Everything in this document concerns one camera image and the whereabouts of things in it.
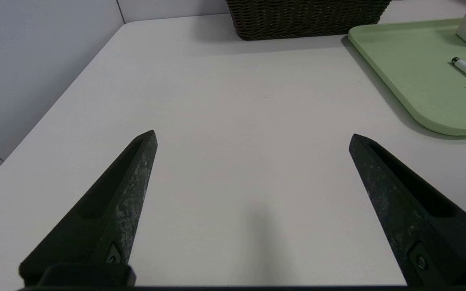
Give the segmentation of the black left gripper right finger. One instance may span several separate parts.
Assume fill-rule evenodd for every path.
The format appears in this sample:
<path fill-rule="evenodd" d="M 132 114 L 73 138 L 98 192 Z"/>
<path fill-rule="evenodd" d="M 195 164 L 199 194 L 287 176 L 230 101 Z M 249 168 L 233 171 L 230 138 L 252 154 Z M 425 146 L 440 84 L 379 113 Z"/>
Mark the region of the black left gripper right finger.
<path fill-rule="evenodd" d="M 466 286 L 466 212 L 374 140 L 348 151 L 408 286 Z"/>

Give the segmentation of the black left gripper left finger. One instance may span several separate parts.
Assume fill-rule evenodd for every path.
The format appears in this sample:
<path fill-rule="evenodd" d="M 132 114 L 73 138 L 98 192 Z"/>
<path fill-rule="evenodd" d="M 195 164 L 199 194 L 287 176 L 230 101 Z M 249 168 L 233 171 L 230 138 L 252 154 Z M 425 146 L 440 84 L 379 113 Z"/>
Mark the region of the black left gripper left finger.
<path fill-rule="evenodd" d="M 134 138 L 19 265 L 25 284 L 134 284 L 128 265 L 157 152 Z"/>

